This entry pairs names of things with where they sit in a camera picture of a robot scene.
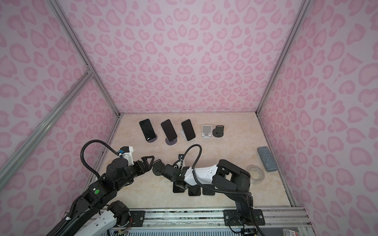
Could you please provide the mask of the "black round stand front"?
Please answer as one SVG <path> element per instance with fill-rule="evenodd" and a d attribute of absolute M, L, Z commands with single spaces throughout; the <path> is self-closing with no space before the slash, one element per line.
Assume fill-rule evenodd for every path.
<path fill-rule="evenodd" d="M 161 176 L 164 169 L 165 169 L 165 164 L 163 164 L 163 162 L 160 159 L 155 161 L 152 165 L 152 171 L 155 176 Z"/>

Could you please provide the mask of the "purple edged black phone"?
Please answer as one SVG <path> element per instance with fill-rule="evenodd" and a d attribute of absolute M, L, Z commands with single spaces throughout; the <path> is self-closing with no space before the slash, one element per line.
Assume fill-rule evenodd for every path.
<path fill-rule="evenodd" d="M 215 189 L 212 185 L 205 185 L 205 188 L 202 188 L 202 194 L 206 196 L 214 196 L 215 192 L 213 191 Z"/>

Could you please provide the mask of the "silver folding phone stand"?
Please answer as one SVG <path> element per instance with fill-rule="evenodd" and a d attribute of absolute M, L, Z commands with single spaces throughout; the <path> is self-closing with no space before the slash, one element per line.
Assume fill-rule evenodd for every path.
<path fill-rule="evenodd" d="M 212 126 L 211 125 L 203 125 L 201 136 L 204 139 L 210 139 L 212 137 Z"/>

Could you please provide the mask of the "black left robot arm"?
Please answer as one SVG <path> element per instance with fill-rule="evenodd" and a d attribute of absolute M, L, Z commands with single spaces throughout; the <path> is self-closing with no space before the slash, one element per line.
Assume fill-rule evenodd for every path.
<path fill-rule="evenodd" d="M 129 165 L 127 159 L 115 158 L 107 166 L 105 174 L 74 200 L 66 217 L 47 235 L 75 235 L 88 220 L 117 196 L 118 191 L 132 184 L 137 176 L 150 171 L 154 159 L 154 156 L 142 157 L 133 165 Z"/>

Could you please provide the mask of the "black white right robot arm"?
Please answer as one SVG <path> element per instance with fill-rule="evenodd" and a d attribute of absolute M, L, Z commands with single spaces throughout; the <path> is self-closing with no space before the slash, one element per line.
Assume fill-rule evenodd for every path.
<path fill-rule="evenodd" d="M 253 196 L 249 192 L 251 176 L 244 169 L 227 160 L 220 160 L 217 165 L 208 168 L 176 168 L 165 165 L 162 161 L 153 164 L 153 173 L 173 182 L 173 192 L 186 189 L 196 195 L 201 190 L 206 195 L 222 193 L 235 202 L 240 223 L 254 225 L 257 223 L 253 210 Z"/>

